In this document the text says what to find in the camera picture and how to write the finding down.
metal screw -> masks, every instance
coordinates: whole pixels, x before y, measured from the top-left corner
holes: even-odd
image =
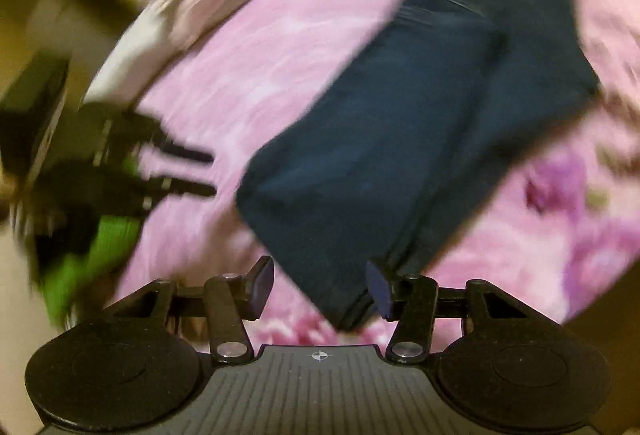
[[[240,357],[248,352],[246,345],[239,343],[238,341],[227,341],[226,343],[220,343],[216,352],[222,357]]]
[[[402,341],[400,343],[396,343],[391,351],[397,355],[398,357],[402,357],[403,359],[409,359],[410,357],[417,357],[421,355],[424,350],[418,344],[413,341]]]

